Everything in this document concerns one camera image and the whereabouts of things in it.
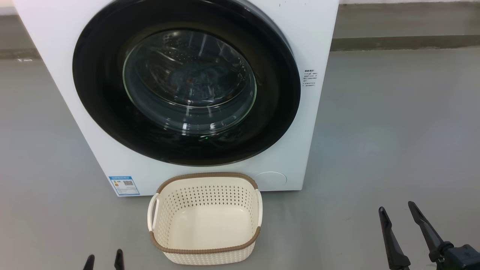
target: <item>blue and white sticker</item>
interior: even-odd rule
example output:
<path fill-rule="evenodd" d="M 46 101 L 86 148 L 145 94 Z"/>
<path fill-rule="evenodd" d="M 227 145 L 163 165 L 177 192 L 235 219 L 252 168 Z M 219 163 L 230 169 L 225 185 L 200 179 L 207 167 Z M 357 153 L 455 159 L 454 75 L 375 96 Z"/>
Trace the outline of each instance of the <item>blue and white sticker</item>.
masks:
<path fill-rule="evenodd" d="M 109 176 L 119 196 L 140 195 L 131 176 Z"/>

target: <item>washing machine door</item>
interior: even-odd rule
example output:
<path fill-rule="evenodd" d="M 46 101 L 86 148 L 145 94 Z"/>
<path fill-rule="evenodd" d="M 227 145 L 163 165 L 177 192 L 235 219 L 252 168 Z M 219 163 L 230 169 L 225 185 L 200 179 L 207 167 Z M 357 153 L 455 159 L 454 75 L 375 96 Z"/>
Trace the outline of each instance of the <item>washing machine door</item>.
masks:
<path fill-rule="evenodd" d="M 212 166 L 252 157 L 300 100 L 292 53 L 261 12 L 232 0 L 122 0 L 81 33 L 73 78 L 85 109 L 145 156 Z"/>

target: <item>perforated basket wall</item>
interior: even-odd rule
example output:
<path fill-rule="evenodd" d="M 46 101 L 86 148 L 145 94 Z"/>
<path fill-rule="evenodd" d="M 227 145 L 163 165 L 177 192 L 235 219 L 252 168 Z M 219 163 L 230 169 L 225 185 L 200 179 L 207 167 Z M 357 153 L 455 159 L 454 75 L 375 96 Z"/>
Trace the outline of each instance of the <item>perforated basket wall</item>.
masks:
<path fill-rule="evenodd" d="M 225 264 L 242 261 L 253 251 L 262 211 L 260 192 L 249 176 L 190 174 L 169 179 L 159 187 L 149 205 L 148 224 L 152 242 L 173 262 Z M 189 233 L 193 234 L 191 242 L 185 236 Z"/>

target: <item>brown basket rim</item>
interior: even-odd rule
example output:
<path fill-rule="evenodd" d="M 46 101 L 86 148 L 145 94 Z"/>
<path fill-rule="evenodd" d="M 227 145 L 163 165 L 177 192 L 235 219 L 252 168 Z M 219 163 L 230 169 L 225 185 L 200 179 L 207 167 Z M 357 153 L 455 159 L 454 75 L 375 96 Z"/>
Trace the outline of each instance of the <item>brown basket rim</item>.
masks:
<path fill-rule="evenodd" d="M 184 175 L 179 175 L 172 177 L 168 180 L 166 180 L 158 189 L 157 193 L 160 194 L 162 190 L 170 183 L 177 181 L 177 180 L 183 180 L 183 179 L 189 179 L 189 178 L 202 178 L 202 177 L 238 177 L 247 180 L 253 187 L 254 189 L 258 189 L 257 183 L 255 183 L 255 180 L 251 177 L 249 177 L 246 174 L 239 173 L 239 172 L 202 172 L 202 173 L 191 173 L 191 174 L 184 174 Z M 214 248 L 214 249 L 173 249 L 173 248 L 166 248 L 162 245 L 160 245 L 156 239 L 155 235 L 152 232 L 150 232 L 150 239 L 152 240 L 152 243 L 161 251 L 166 252 L 166 253 L 177 253 L 177 254 L 211 254 L 211 253 L 222 253 L 222 252 L 229 252 L 229 251 L 236 251 L 236 250 L 241 250 L 244 248 L 247 248 L 251 244 L 253 244 L 256 240 L 258 235 L 260 234 L 260 226 L 257 227 L 257 230 L 255 231 L 255 234 L 253 237 L 248 240 L 246 243 L 241 244 L 241 245 L 236 245 L 236 246 L 229 246 L 229 247 L 223 247 L 223 248 Z"/>

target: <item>front-loading washing machine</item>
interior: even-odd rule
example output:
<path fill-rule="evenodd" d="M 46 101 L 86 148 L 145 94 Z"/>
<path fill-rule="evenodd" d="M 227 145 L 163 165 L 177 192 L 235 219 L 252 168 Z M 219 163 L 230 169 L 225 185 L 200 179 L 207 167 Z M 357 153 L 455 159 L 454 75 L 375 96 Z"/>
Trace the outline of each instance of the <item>front-loading washing machine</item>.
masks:
<path fill-rule="evenodd" d="M 300 190 L 338 0 L 15 0 L 119 196 L 241 172 Z"/>

